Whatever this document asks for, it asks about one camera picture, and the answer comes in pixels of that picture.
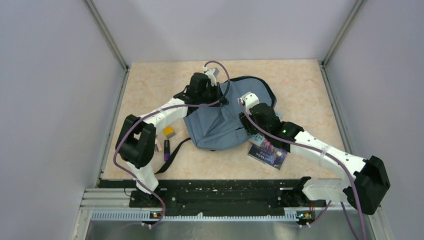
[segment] black strap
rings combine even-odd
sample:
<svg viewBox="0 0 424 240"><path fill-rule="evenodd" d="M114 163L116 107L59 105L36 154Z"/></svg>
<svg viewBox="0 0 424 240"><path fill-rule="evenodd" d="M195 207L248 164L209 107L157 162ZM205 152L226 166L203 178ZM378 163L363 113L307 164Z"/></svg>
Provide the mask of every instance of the black strap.
<svg viewBox="0 0 424 240"><path fill-rule="evenodd" d="M178 144L178 146L175 148L175 150L172 152L172 154L169 156L169 158L168 158L168 161L166 161L165 162L165 164L159 169L159 171L157 171L155 174L161 174L161 173L164 173L170 166L171 166L171 164L172 164L172 162L174 161L174 159L175 159L175 156L177 155L177 153L178 153L178 150L180 150L180 148L181 148L181 145L183 145L183 143L185 143L185 142L187 142L188 140L191 140L192 138L191 137L189 137L189 138L186 138L186 139L184 139L184 140L182 140L179 144Z"/></svg>

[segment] black zipper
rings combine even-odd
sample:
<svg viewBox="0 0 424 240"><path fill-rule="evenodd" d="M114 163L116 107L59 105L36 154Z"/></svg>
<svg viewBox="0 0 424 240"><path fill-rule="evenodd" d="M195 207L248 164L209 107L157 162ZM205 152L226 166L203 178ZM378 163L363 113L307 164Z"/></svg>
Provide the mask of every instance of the black zipper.
<svg viewBox="0 0 424 240"><path fill-rule="evenodd" d="M263 79L259 78L259 77L255 77L255 76L239 76L236 78L232 78L230 79L231 82L237 82L240 80L245 80L245 79L256 79L259 80L266 88L266 90L268 91L269 96L271 97L271 105L272 107L275 106L276 104L276 96L274 95L273 91L271 90L270 86L268 85L267 82L265 82Z"/></svg>

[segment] gray wall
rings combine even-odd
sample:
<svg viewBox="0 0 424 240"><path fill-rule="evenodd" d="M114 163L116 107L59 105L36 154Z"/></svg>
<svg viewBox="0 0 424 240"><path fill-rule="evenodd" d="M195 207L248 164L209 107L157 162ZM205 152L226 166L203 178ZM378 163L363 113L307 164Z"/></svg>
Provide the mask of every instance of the gray wall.
<svg viewBox="0 0 424 240"><path fill-rule="evenodd" d="M0 3L0 239L69 239L123 71L81 0Z"/></svg>
<svg viewBox="0 0 424 240"><path fill-rule="evenodd" d="M329 64L355 153L384 160L397 239L421 239L424 1L367 1Z"/></svg>
<svg viewBox="0 0 424 240"><path fill-rule="evenodd" d="M323 59L356 0L95 0L128 63Z"/></svg>

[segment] purple book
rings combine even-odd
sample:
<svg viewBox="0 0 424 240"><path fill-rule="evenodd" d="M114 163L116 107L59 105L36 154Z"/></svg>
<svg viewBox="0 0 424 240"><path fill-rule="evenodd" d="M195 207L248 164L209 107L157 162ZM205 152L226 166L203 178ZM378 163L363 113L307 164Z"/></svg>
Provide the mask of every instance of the purple book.
<svg viewBox="0 0 424 240"><path fill-rule="evenodd" d="M287 156L287 151L274 147L265 139L260 146L253 144L248 155L276 170L280 170Z"/></svg>

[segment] wooden tabletop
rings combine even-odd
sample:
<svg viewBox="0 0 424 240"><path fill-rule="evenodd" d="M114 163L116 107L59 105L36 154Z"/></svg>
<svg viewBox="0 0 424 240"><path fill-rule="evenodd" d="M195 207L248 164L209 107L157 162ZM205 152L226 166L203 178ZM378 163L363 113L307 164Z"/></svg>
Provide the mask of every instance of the wooden tabletop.
<svg viewBox="0 0 424 240"><path fill-rule="evenodd" d="M113 164L113 155L124 119L130 115L143 115L168 102L173 95L189 84L194 72L201 72L204 61L133 63L103 179L130 179L131 176ZM231 78L255 76L265 80L277 98L275 111L283 114L284 121L302 126L318 139L343 150L342 139L336 124L323 77L316 59L301 60L235 60L222 61ZM220 69L219 82L226 76ZM171 152L189 137L183 119L171 125L176 136L170 139ZM159 132L163 143L165 136ZM191 141L182 145L174 162L158 179L298 179L337 178L316 163L289 153L281 170L277 171L247 155L251 143L224 150L209 151L196 148ZM127 167L118 155L118 163ZM155 153L152 166L157 171L164 164L163 152Z"/></svg>

